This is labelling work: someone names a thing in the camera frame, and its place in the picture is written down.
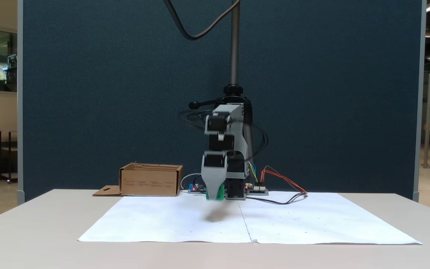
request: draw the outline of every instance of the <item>red wire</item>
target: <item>red wire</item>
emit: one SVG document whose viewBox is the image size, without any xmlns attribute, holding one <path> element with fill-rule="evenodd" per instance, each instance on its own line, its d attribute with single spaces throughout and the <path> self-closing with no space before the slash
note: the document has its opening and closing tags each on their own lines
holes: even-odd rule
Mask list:
<svg viewBox="0 0 430 269">
<path fill-rule="evenodd" d="M 261 179 L 260 179 L 260 182 L 265 182 L 265 172 L 268 172 L 268 174 L 271 174 L 271 175 L 274 175 L 274 176 L 277 176 L 277 177 L 281 177 L 282 179 L 284 179 L 286 182 L 288 182 L 288 184 L 290 184 L 290 185 L 292 185 L 293 187 L 294 186 L 296 186 L 296 187 L 298 187 L 299 189 L 301 189 L 301 191 L 302 192 L 306 192 L 305 191 L 305 189 L 303 189 L 302 187 L 300 187 L 300 185 L 298 185 L 298 184 L 296 184 L 295 182 L 293 182 L 291 179 L 289 179 L 289 178 L 287 178 L 287 177 L 285 177 L 285 176 L 283 176 L 283 175 L 281 175 L 280 173 L 278 173 L 278 172 L 272 172 L 272 171 L 270 171 L 270 170 L 267 170 L 267 167 L 269 167 L 269 166 L 266 166 L 262 171 L 261 171 Z"/>
</svg>

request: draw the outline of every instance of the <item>window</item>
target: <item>window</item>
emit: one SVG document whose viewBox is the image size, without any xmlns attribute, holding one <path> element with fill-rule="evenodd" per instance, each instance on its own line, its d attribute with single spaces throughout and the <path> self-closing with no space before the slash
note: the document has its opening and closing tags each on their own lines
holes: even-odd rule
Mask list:
<svg viewBox="0 0 430 269">
<path fill-rule="evenodd" d="M 0 28 L 0 95 L 18 92 L 18 35 Z"/>
</svg>

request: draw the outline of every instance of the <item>white table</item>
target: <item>white table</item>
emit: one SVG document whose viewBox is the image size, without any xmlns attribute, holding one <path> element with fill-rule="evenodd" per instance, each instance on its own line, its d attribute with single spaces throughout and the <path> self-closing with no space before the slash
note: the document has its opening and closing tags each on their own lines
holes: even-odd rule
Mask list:
<svg viewBox="0 0 430 269">
<path fill-rule="evenodd" d="M 94 192 L 55 189 L 1 214 L 0 269 L 430 268 L 430 208 L 395 194 L 341 195 L 424 245 L 78 242 L 121 199 Z"/>
</svg>

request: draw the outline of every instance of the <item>white paper sheet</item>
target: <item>white paper sheet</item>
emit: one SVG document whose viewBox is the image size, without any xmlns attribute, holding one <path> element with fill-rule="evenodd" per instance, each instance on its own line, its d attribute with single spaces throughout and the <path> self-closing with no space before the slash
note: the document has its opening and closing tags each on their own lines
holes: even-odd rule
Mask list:
<svg viewBox="0 0 430 269">
<path fill-rule="evenodd" d="M 123 197 L 79 241 L 250 243 L 237 201 L 204 195 Z"/>
<path fill-rule="evenodd" d="M 284 202 L 293 195 L 270 191 L 269 199 Z M 311 192 L 289 205 L 254 200 L 239 204 L 251 239 L 258 243 L 420 244 L 339 194 Z"/>
<path fill-rule="evenodd" d="M 288 201 L 293 192 L 270 191 Z M 123 197 L 79 241 L 276 244 L 413 244 L 405 233 L 338 194 L 309 193 L 303 201 L 207 201 L 204 195 Z"/>
</svg>

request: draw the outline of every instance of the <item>cardboard box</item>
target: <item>cardboard box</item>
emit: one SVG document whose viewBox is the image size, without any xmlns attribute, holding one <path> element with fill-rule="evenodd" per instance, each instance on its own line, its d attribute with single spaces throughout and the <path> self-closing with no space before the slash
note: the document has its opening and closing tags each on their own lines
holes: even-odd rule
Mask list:
<svg viewBox="0 0 430 269">
<path fill-rule="evenodd" d="M 119 185 L 105 186 L 93 196 L 177 196 L 182 165 L 130 163 L 119 170 Z"/>
</svg>

